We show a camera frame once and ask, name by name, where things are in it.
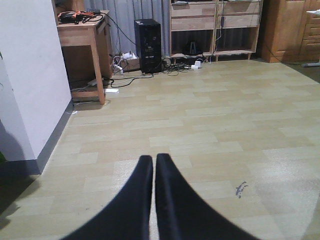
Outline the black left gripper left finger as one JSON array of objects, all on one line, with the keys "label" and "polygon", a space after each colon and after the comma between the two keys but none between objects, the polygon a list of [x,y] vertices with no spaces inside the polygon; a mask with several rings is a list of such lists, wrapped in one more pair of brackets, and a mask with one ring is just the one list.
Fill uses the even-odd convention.
[{"label": "black left gripper left finger", "polygon": [[153,161],[139,157],[119,193],[96,216],[64,240],[148,240],[153,186]]}]

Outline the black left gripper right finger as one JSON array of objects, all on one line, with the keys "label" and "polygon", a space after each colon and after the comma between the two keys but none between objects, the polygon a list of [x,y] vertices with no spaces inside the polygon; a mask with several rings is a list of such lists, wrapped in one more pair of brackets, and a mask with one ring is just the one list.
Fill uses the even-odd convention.
[{"label": "black left gripper right finger", "polygon": [[256,239],[210,207],[167,153],[156,156],[155,206],[161,240]]}]

